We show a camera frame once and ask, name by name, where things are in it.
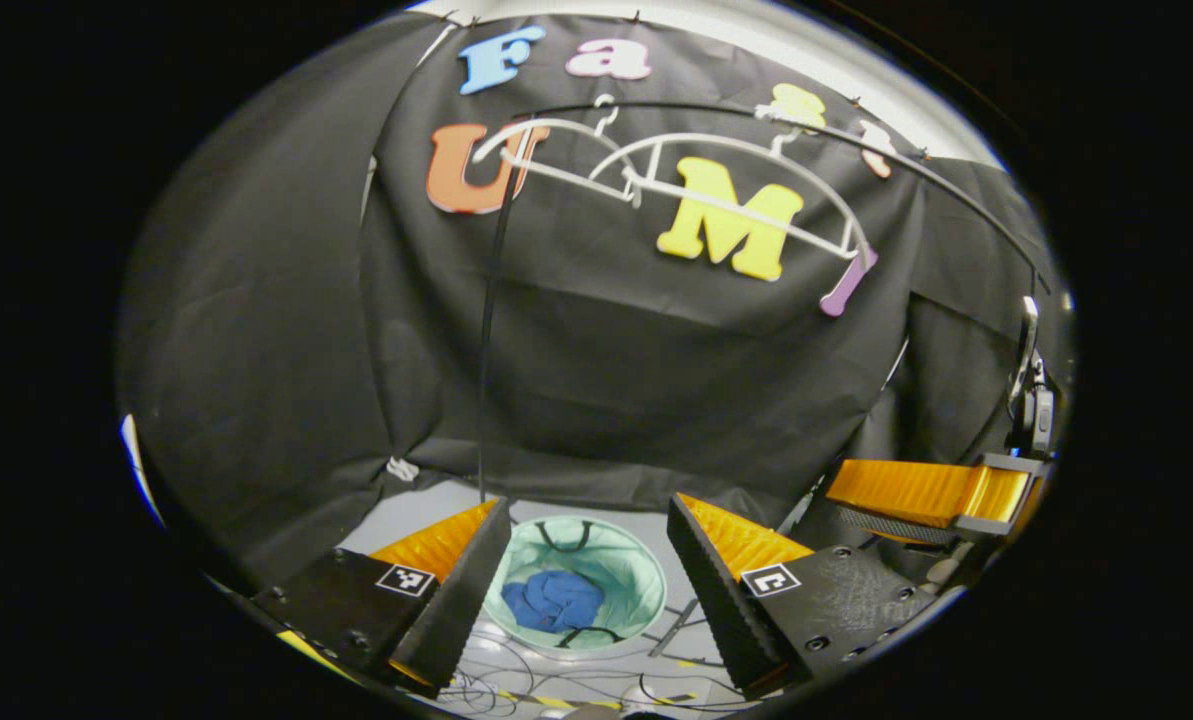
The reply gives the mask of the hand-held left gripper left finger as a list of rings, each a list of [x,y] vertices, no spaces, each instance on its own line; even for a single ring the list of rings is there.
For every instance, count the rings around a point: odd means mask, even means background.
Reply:
[[[509,538],[506,509],[492,498],[372,553],[322,553],[253,602],[350,674],[435,699]]]

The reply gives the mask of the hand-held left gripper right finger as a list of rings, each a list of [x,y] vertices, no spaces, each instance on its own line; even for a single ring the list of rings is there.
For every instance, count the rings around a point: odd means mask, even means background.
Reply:
[[[860,548],[806,548],[688,495],[672,497],[666,534],[747,700],[837,684],[937,600]]]

